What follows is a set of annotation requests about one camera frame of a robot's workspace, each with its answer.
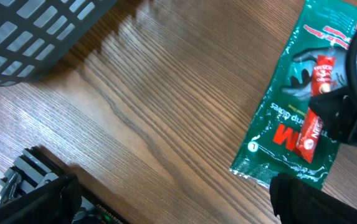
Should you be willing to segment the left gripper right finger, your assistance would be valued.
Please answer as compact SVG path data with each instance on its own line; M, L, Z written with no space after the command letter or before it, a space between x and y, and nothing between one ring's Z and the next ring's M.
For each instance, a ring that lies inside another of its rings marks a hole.
M269 188L274 215L289 224L353 224L357 209L285 173Z

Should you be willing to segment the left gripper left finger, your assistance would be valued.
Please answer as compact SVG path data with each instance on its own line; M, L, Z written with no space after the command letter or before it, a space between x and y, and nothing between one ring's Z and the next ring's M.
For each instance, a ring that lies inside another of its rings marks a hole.
M0 224L72 223L82 204L80 183L67 174L0 208Z

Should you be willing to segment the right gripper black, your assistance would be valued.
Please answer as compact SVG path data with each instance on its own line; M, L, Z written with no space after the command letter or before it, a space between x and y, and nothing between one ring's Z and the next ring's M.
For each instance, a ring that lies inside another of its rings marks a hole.
M311 97L308 105L322 119L329 138L357 147L357 107L354 100L349 88L343 86Z

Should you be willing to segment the red white snack packet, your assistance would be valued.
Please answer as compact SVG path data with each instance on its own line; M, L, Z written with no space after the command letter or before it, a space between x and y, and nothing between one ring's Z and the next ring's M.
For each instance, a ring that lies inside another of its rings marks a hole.
M331 91L331 74L335 58L319 55L313 68L311 96L318 96ZM302 129L296 144L296 150L308 163L312 163L318 140L323 130L323 121L311 108L308 108Z

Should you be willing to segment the green 3M gloves packet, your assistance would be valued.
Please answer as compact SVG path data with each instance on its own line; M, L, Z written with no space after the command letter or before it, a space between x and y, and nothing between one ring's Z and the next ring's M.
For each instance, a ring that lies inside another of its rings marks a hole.
M343 1L306 1L278 60L273 77L231 171L268 187L286 173L316 189L323 187L343 144L323 130L312 163L296 150L319 55L334 57L331 91L357 85L357 7Z

